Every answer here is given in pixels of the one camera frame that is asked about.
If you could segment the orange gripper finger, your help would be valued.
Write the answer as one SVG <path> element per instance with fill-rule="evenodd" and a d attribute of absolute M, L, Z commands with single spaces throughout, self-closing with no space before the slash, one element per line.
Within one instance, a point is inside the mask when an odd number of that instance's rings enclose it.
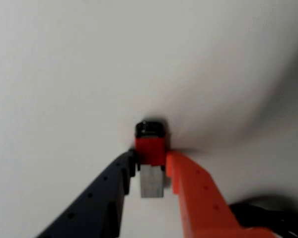
<path fill-rule="evenodd" d="M 186 238 L 273 238 L 265 228 L 243 228 L 211 175 L 180 152 L 166 154 L 166 175 L 178 195 Z"/>

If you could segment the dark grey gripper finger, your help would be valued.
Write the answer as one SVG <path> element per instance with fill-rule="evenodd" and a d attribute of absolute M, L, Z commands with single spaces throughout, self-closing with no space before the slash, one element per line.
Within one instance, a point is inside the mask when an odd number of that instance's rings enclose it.
<path fill-rule="evenodd" d="M 42 233 L 40 238 L 117 238 L 124 198 L 136 173 L 136 153 L 116 158 Z"/>

